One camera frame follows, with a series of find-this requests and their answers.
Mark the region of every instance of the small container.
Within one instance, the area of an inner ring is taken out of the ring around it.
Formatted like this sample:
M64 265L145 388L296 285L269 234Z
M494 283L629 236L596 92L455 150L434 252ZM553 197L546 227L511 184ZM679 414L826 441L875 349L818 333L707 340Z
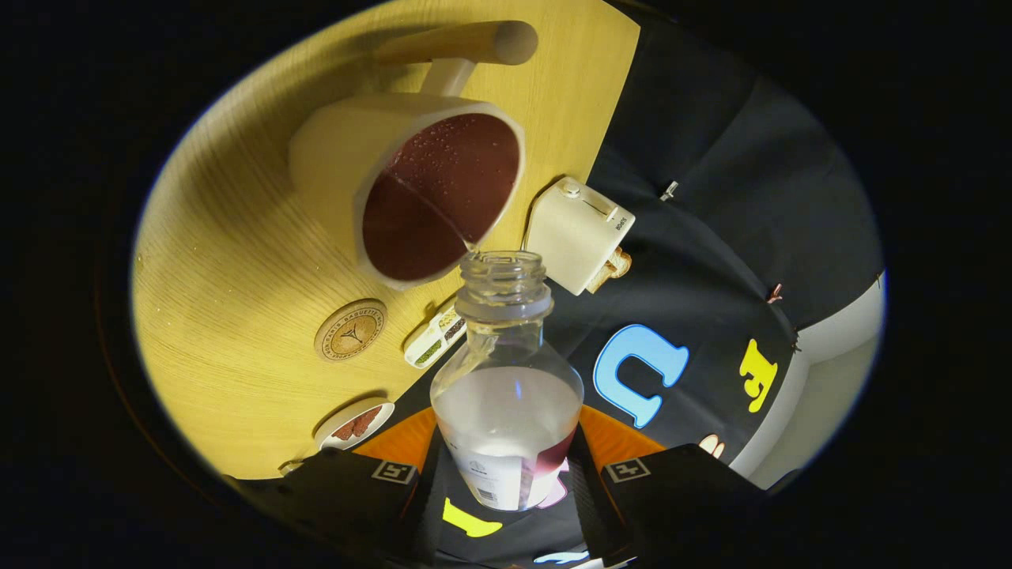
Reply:
M394 404L383 397L356 401L324 421L313 438L321 451L328 446L351 449L382 427L393 412Z
M404 342L405 361L424 370L465 336L465 320L454 310L455 303L455 297L443 303L427 324L419 326L408 336Z

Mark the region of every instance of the wooden table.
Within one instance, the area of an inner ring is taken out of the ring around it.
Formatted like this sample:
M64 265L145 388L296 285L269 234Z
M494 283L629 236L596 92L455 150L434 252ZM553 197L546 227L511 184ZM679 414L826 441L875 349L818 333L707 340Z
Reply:
M460 286L456 271L396 292L357 273L292 193L288 139L313 109L358 93L416 91L428 64L378 68L387 38L520 19L537 53L479 65L461 96L526 131L527 168L484 248L518 248L528 207L553 178L586 181L632 60L639 27L600 0L399 0L338 22L246 77L193 126L155 184L139 230L134 316L152 385L219 471L271 478L315 453L314 428L365 395L393 401L421 376L402 343ZM374 298L387 327L362 354L327 362L320 325Z

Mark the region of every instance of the white sticker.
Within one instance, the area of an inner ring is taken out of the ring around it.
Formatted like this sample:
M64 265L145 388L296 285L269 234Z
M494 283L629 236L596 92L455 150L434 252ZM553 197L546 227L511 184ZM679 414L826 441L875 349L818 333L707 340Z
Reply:
M468 453L453 444L449 449L475 499L494 509L517 509L520 491L528 486L523 484L523 459Z

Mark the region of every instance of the orange panel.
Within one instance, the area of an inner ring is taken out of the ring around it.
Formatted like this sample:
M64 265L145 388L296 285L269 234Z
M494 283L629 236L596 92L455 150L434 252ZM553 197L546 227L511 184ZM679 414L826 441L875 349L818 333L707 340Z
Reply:
M586 405L580 411L580 424L598 470L611 463L664 451L654 439Z
M415 465L418 472L422 472L435 427L435 411L427 407L362 442L352 453L381 461Z

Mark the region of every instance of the glass bottle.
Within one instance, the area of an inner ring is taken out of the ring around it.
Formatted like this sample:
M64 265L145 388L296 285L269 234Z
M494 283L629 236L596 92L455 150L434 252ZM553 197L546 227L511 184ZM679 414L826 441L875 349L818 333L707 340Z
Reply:
M541 257L476 253L460 263L455 310L468 340L429 396L443 438L482 505L523 511L559 477L583 406L583 382L541 337L552 312Z

